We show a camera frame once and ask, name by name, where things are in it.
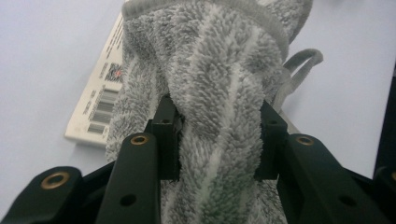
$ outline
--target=barcode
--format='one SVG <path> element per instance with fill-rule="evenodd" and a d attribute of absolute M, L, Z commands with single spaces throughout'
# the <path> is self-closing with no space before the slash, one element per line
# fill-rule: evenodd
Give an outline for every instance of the barcode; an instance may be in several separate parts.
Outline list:
<path fill-rule="evenodd" d="M 91 121 L 109 124 L 113 112 L 114 103 L 117 99 L 117 91 L 104 89 L 101 99 L 94 111 Z"/>
<path fill-rule="evenodd" d="M 105 127 L 105 125 L 91 123 L 90 127 L 88 128 L 88 132 L 102 134 L 105 131 Z"/>

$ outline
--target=qr code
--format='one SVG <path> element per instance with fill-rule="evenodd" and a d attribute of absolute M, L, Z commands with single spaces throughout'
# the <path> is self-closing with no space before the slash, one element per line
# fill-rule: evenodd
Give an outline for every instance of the qr code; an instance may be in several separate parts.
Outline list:
<path fill-rule="evenodd" d="M 108 69 L 105 80 L 121 83 L 122 82 L 121 65 L 117 63 L 112 63 L 110 65 L 110 68 Z"/>

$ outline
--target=white table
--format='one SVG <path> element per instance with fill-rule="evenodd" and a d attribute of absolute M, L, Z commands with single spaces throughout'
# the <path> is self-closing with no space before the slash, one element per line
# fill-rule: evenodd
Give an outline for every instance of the white table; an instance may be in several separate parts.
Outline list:
<path fill-rule="evenodd" d="M 103 148 L 64 139 L 122 0 L 0 1 L 0 218 L 41 172 L 106 164 Z M 283 110 L 345 167 L 371 176 L 396 56 L 396 2 L 316 0 L 290 47 L 321 49 Z"/>

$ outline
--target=gray cloth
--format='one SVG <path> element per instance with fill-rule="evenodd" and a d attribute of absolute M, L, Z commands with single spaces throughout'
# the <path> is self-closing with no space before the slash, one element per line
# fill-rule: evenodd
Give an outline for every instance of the gray cloth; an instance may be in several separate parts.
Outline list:
<path fill-rule="evenodd" d="M 321 61 L 291 58 L 312 0 L 132 0 L 124 5 L 123 85 L 106 146 L 117 158 L 170 93 L 185 117 L 178 182 L 162 181 L 162 223 L 284 223 L 275 181 L 256 182 L 260 108 L 276 110 Z M 293 78 L 291 73 L 307 61 Z"/>

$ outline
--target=brass screw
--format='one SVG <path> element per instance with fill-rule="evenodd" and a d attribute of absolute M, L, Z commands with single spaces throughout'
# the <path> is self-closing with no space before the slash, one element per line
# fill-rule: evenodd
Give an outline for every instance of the brass screw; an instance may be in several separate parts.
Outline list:
<path fill-rule="evenodd" d="M 69 180 L 70 174 L 67 172 L 57 172 L 52 175 L 47 176 L 42 182 L 41 182 L 41 188 L 42 189 L 56 189 L 60 186 L 62 186 L 64 183 Z"/>
<path fill-rule="evenodd" d="M 308 137 L 308 136 L 298 136 L 296 138 L 296 141 L 298 143 L 300 143 L 302 145 L 305 145 L 305 146 L 308 146 L 308 147 L 314 145 L 314 140 L 312 138 Z"/>
<path fill-rule="evenodd" d="M 149 138 L 145 135 L 138 135 L 131 139 L 132 145 L 141 146 L 146 144 L 149 141 Z"/>

